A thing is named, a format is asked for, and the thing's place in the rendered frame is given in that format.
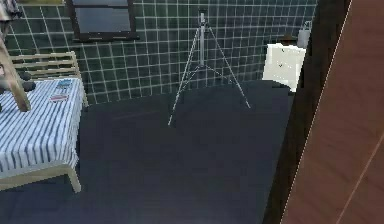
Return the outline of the white chest of drawers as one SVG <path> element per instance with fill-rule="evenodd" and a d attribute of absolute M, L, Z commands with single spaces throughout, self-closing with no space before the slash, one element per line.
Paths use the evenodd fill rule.
<path fill-rule="evenodd" d="M 295 45 L 268 44 L 262 79 L 286 85 L 295 92 L 305 54 L 304 48 Z"/>

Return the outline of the white spray bottle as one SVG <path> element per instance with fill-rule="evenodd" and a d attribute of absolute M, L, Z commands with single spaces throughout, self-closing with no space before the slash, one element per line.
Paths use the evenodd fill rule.
<path fill-rule="evenodd" d="M 298 32 L 297 46 L 300 48 L 307 48 L 309 37 L 311 35 L 312 22 L 305 21 L 303 26 Z"/>

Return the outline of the dark framed window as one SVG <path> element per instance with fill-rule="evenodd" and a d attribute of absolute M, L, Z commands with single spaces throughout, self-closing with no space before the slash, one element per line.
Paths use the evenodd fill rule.
<path fill-rule="evenodd" d="M 74 32 L 80 43 L 139 40 L 135 0 L 65 0 Z"/>

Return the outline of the dark bowl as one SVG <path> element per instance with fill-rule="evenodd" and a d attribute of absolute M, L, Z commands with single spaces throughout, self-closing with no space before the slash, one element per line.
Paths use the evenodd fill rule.
<path fill-rule="evenodd" d="M 285 46 L 296 45 L 297 39 L 290 34 L 285 34 L 279 39 L 279 42 Z"/>

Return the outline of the brown wooden room door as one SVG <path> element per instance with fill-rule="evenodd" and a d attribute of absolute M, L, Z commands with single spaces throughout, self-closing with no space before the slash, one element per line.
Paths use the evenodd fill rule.
<path fill-rule="evenodd" d="M 384 224 L 384 0 L 319 0 L 260 224 Z"/>

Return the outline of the wooden bed with striped cover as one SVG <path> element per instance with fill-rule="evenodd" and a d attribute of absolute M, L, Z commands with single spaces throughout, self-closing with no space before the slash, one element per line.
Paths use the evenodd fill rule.
<path fill-rule="evenodd" d="M 0 191 L 66 175 L 81 191 L 76 172 L 76 143 L 82 109 L 88 106 L 76 53 L 18 55 L 15 68 L 32 76 L 36 89 L 27 93 L 31 110 L 21 112 L 10 93 L 0 95 Z M 67 89 L 60 80 L 71 79 Z M 51 102 L 52 95 L 68 100 Z"/>

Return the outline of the silver tripod stand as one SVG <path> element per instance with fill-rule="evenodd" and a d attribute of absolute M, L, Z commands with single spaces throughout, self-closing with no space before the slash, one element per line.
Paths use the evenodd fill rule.
<path fill-rule="evenodd" d="M 213 28 L 210 26 L 210 24 L 208 22 L 207 12 L 208 12 L 208 10 L 204 9 L 204 8 L 202 8 L 198 11 L 198 13 L 199 13 L 198 27 L 196 28 L 196 31 L 195 31 L 195 34 L 193 37 L 193 41 L 192 41 L 192 45 L 191 45 L 190 51 L 188 53 L 187 62 L 184 66 L 184 71 L 183 71 L 183 74 L 182 74 L 181 79 L 179 81 L 179 86 L 178 86 L 178 89 L 177 89 L 177 92 L 175 95 L 175 100 L 174 100 L 174 103 L 172 105 L 172 110 L 171 110 L 171 113 L 170 113 L 169 118 L 168 118 L 168 126 L 170 126 L 172 124 L 172 121 L 173 121 L 173 118 L 174 118 L 174 115 L 176 112 L 176 107 L 178 105 L 181 93 L 187 88 L 188 84 L 190 83 L 192 78 L 195 76 L 195 74 L 197 72 L 202 71 L 203 69 L 212 71 L 214 74 L 218 75 L 220 78 L 227 79 L 229 83 L 234 84 L 238 88 L 241 96 L 243 97 L 246 106 L 248 108 L 250 108 L 250 103 L 248 101 L 248 98 L 246 97 L 246 95 L 243 91 L 243 88 L 242 88 L 240 82 L 238 81 L 238 78 L 234 74 L 230 63 L 224 54 L 224 50 L 221 48 L 221 45 L 219 44 L 218 39 L 213 32 Z M 225 76 L 223 73 L 218 72 L 216 69 L 212 68 L 211 66 L 209 66 L 207 64 L 207 59 L 205 56 L 205 48 L 206 48 L 206 42 L 207 42 L 207 36 L 208 35 L 212 36 L 214 43 L 215 43 L 215 49 L 220 52 L 220 54 L 222 56 L 222 60 L 225 62 L 225 65 L 229 69 L 230 76 Z M 195 52 L 197 52 L 199 55 L 198 63 L 195 66 L 195 68 L 193 70 L 191 70 L 190 66 L 192 65 L 192 59 L 193 59 L 193 55 Z"/>

